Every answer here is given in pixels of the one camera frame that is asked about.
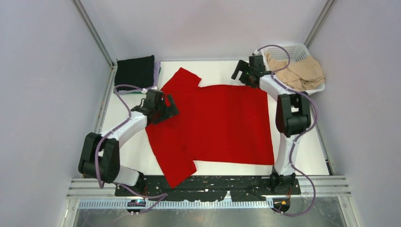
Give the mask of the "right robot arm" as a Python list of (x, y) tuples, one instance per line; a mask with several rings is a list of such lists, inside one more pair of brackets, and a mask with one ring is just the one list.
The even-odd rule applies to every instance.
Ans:
[(268, 186), (276, 194), (285, 193), (295, 185), (294, 162), (299, 142), (311, 126), (308, 94), (296, 92), (280, 82), (272, 71), (266, 70), (261, 55), (252, 55), (249, 61), (239, 60), (231, 78), (265, 91), (277, 102), (275, 124), (280, 133), (279, 152)]

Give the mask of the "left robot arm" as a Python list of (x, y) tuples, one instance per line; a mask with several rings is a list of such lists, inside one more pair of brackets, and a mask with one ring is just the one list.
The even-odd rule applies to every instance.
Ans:
[(86, 135), (78, 171), (98, 180), (100, 188), (114, 183), (132, 195), (141, 195), (146, 187), (145, 176), (120, 163), (120, 149), (136, 133), (151, 124), (158, 124), (179, 114), (172, 95), (150, 89), (141, 103), (128, 109), (127, 118), (114, 128), (102, 133)]

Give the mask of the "red t-shirt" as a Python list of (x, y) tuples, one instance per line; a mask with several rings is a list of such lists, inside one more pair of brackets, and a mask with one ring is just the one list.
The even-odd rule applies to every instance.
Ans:
[(162, 87), (179, 114), (146, 133), (171, 188), (196, 172), (196, 161), (273, 165), (268, 98), (247, 86), (200, 87), (201, 78), (180, 68)]

